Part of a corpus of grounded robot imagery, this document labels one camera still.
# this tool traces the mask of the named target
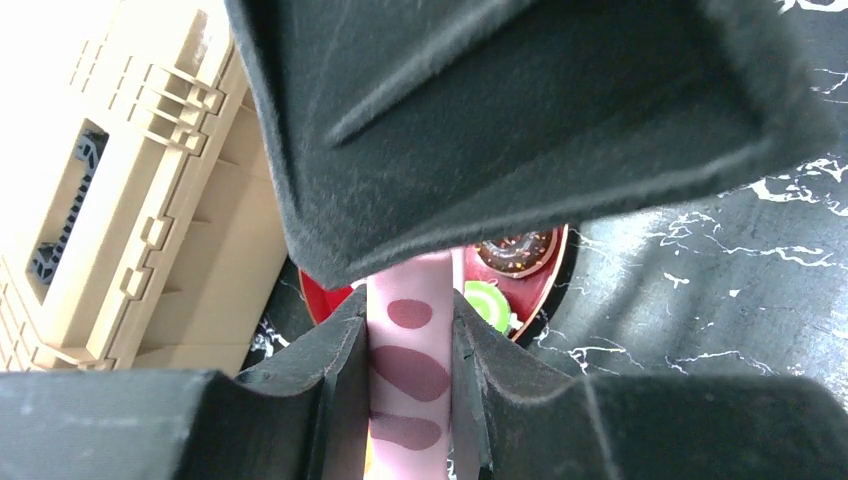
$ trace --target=green candy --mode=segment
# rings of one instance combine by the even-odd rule
[[[495,330],[503,334],[509,331],[512,309],[498,287],[477,280],[467,281],[465,299]]]

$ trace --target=pink stick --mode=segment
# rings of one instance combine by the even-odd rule
[[[450,443],[451,252],[368,278],[371,437],[368,478],[445,480]]]

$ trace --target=beige plastic case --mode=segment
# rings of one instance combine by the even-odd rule
[[[238,371],[287,250],[221,3],[126,0],[87,25],[70,107],[25,160],[37,182],[3,205],[26,211],[0,245],[0,370]],[[85,130],[108,141],[43,285],[32,259],[66,225]]]

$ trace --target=black marble surface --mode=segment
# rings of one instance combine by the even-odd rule
[[[806,42],[840,143],[713,198],[574,228],[569,278],[526,338],[543,361],[571,375],[806,375],[848,406],[848,0],[775,9]],[[248,364],[310,327],[287,264]]]

